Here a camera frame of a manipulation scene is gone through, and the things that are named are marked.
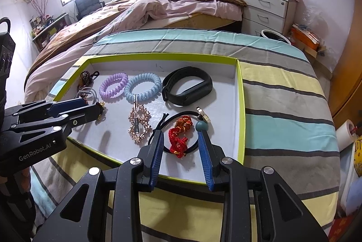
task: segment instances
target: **drawer handle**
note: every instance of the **drawer handle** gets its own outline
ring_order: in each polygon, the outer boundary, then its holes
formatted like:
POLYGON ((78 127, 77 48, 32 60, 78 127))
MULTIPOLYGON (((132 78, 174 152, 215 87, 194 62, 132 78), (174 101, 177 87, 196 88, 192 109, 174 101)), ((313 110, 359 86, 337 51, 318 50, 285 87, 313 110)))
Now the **drawer handle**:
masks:
POLYGON ((259 14, 258 14, 258 16, 259 16, 259 17, 263 17, 263 18, 265 18, 265 19, 269 20, 269 17, 264 17, 264 16, 259 15, 259 14))
POLYGON ((269 3, 269 4, 270 4, 270 2, 269 2, 269 1, 265 1, 265 0, 259 0, 259 1, 263 1, 263 2, 265 2, 265 3, 269 3))

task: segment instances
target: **green bead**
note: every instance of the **green bead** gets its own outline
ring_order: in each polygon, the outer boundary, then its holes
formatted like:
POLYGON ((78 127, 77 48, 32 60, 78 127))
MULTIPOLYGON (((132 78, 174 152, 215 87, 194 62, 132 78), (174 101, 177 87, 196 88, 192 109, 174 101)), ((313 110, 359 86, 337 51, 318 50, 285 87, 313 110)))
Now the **green bead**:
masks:
POLYGON ((207 124, 207 122, 201 120, 198 121, 195 125, 195 129, 196 131, 200 132, 200 131, 207 131, 209 129, 209 125, 207 124))

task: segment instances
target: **light blue spiral hair tie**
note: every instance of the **light blue spiral hair tie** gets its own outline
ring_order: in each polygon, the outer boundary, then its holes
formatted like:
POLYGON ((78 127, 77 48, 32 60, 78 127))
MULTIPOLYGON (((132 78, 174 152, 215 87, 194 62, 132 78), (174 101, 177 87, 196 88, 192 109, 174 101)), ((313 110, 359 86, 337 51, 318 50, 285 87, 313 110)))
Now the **light blue spiral hair tie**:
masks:
POLYGON ((159 76, 151 73, 139 74, 138 76, 133 77, 128 81, 126 86, 124 87, 124 95, 128 102, 133 103, 135 95, 137 95, 137 101, 142 102, 146 101, 159 93, 162 89, 162 82, 159 76), (132 94, 131 89, 133 86, 141 81, 153 81, 155 85, 149 89, 147 92, 142 94, 132 94))

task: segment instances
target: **wooden wardrobe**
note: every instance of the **wooden wardrobe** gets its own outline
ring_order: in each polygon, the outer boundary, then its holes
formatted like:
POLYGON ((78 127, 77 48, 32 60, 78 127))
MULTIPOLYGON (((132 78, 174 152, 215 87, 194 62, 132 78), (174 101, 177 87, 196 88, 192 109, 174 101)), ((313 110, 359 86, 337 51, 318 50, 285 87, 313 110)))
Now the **wooden wardrobe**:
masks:
POLYGON ((354 124, 362 121, 362 0, 355 0, 351 29, 333 72, 328 104, 336 129, 347 119, 354 124))

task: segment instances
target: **white nightstand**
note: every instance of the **white nightstand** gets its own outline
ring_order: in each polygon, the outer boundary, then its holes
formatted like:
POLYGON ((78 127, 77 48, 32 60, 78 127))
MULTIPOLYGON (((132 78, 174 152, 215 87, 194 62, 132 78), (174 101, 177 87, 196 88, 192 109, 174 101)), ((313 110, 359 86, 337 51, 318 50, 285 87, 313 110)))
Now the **white nightstand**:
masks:
POLYGON ((259 36, 264 29, 287 35, 293 25, 297 1, 295 0, 244 0, 241 32, 259 36))

